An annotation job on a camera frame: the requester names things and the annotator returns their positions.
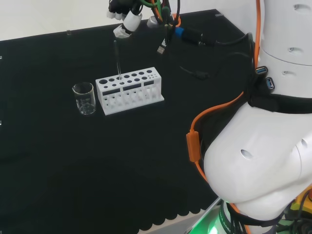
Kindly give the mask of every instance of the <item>green cable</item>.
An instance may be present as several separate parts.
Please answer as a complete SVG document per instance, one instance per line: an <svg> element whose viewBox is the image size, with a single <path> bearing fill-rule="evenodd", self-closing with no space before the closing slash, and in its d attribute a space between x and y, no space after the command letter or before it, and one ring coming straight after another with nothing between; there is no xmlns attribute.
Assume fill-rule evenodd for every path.
<svg viewBox="0 0 312 234"><path fill-rule="evenodd" d="M142 5L147 6L149 8L153 8L155 6L158 6L158 2L160 3L160 1L157 1L157 3L153 4L153 3L146 2L145 0L140 0L140 2L142 3Z"/></svg>
<svg viewBox="0 0 312 234"><path fill-rule="evenodd" d="M159 15L162 19L162 15L161 15L161 3L160 3L160 0L157 0L157 7L158 7L158 12L159 12Z"/></svg>
<svg viewBox="0 0 312 234"><path fill-rule="evenodd" d="M161 15L161 2L160 2L160 0L157 0L156 3L149 3L149 2L146 2L145 0L140 0L140 2L142 3L142 5L150 7L150 8L153 8L153 7L157 6L159 15L162 18L162 15Z"/></svg>

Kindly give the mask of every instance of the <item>black cable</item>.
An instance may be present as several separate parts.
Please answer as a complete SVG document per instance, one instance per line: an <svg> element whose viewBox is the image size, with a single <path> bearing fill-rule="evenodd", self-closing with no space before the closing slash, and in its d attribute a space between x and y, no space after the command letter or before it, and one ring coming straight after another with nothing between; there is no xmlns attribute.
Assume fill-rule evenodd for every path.
<svg viewBox="0 0 312 234"><path fill-rule="evenodd" d="M223 66L226 64L225 61L227 59L229 59L230 57L232 56L236 56L236 55L240 55L240 56L243 56L245 58L248 58L250 59L250 56L248 56L247 54L245 53L242 53L242 52L233 52L233 53L230 53L228 54L227 56L223 57L221 61L219 61L219 67L217 69L217 71L214 73L214 75L212 76L213 78L216 78L216 76L219 74L219 72L221 71L221 69L223 68Z"/></svg>
<svg viewBox="0 0 312 234"><path fill-rule="evenodd" d="M181 9L181 0L177 0L177 10L176 10L175 21L173 22L172 26L170 25L166 26L166 38L165 39L166 39L167 46L170 44L172 37L176 31L176 26L178 25L179 17L180 17L180 9Z"/></svg>
<svg viewBox="0 0 312 234"><path fill-rule="evenodd" d="M239 39L236 39L234 41L230 41L230 42L219 42L219 41L215 41L215 45L223 45L223 46L228 46L228 45L236 45L239 44L240 42L242 42L245 38L248 37L248 34L242 36Z"/></svg>
<svg viewBox="0 0 312 234"><path fill-rule="evenodd" d="M233 234L234 232L234 219L233 217L231 217L231 233L230 234Z"/></svg>
<svg viewBox="0 0 312 234"><path fill-rule="evenodd" d="M248 33L248 42L249 42L249 56L250 56L250 62L251 62L251 69L252 69L252 73L254 75L256 75L256 72L255 72L255 60L254 60L254 38L253 38L253 35L252 33Z"/></svg>
<svg viewBox="0 0 312 234"><path fill-rule="evenodd" d="M141 5L141 8L140 8L138 14L140 14L142 12L142 10L143 10L143 5Z"/></svg>
<svg viewBox="0 0 312 234"><path fill-rule="evenodd" d="M246 231L246 228L245 228L245 225L244 224L240 224L242 226L242 229L243 229L243 234L247 234L247 231Z"/></svg>
<svg viewBox="0 0 312 234"><path fill-rule="evenodd" d="M236 231L236 234L240 234L241 231L240 231L240 225L238 223L237 220L234 220L234 224L235 224L235 231Z"/></svg>
<svg viewBox="0 0 312 234"><path fill-rule="evenodd" d="M293 226L293 224L294 223L292 223L291 225L288 225L288 226L286 226L286 225L281 225L281 224L277 224L277 229L276 229L276 232L277 233L280 233L280 232L284 232L284 231L287 231L287 230L289 230L292 226Z"/></svg>
<svg viewBox="0 0 312 234"><path fill-rule="evenodd" d="M206 79L209 79L210 78L210 75L208 72L200 72L200 71L195 71L195 72L191 72L187 69L185 69L184 67L180 66L180 68L187 72L188 74L192 75L193 77L195 77L196 79L199 79L199 80L206 80Z"/></svg>
<svg viewBox="0 0 312 234"><path fill-rule="evenodd" d="M302 200L301 200L301 203L300 203L300 207L299 207L299 210L298 210L297 219L295 219L295 221L294 221L294 223L293 223L293 230L292 230L292 232L293 232L294 234L296 234L296 232L297 232L297 222L298 222L298 220L300 220L300 218L301 218L301 213L302 213L302 210L303 210L303 205L304 205L304 202L305 202L305 200L307 199L309 193L310 193L310 190L306 191L306 193L305 193L305 194L303 195L303 197L302 197Z"/></svg>

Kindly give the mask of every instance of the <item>white robot body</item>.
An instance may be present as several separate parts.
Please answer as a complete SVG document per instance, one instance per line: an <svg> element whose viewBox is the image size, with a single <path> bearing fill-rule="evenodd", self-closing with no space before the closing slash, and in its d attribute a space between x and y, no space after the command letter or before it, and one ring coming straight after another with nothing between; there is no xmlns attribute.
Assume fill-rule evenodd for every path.
<svg viewBox="0 0 312 234"><path fill-rule="evenodd" d="M312 98L312 0L264 2L259 66L268 67L274 94ZM242 214L274 219L312 184L312 114L273 113L246 103L207 150L204 168L215 193ZM261 234L270 227L250 229Z"/></svg>

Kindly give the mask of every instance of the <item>table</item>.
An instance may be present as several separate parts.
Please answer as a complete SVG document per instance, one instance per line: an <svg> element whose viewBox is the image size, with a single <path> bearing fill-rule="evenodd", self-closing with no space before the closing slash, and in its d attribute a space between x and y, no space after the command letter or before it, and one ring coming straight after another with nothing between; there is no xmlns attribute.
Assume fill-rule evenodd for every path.
<svg viewBox="0 0 312 234"><path fill-rule="evenodd" d="M181 16L219 41L243 34L216 10ZM142 22L119 40L122 72L155 67L165 101L105 116L78 113L71 87L117 74L116 25L0 42L0 230L3 234L136 234L216 199L189 161L185 135L201 111L234 99L249 62L222 57L248 48L195 47L174 39L175 62L156 51L163 28Z"/></svg>

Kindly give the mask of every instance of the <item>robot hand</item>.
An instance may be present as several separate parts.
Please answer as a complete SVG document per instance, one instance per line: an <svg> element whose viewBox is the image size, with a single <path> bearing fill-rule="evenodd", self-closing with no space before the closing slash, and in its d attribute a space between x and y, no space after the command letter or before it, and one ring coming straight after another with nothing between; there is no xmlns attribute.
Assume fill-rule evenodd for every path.
<svg viewBox="0 0 312 234"><path fill-rule="evenodd" d="M123 24L114 30L115 37L128 38L140 25L143 6L136 0L111 0L107 17L123 19Z"/></svg>

